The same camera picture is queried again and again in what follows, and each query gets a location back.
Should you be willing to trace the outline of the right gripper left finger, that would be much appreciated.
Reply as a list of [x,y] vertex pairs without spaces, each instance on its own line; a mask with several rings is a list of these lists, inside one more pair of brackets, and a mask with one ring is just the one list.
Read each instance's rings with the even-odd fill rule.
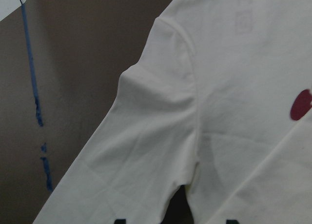
[[116,219],[114,221],[114,224],[126,224],[126,219]]

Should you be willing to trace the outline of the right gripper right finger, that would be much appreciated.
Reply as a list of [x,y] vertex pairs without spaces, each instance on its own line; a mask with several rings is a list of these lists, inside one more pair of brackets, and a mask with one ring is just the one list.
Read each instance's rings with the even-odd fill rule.
[[238,220],[227,219],[226,224],[239,224]]

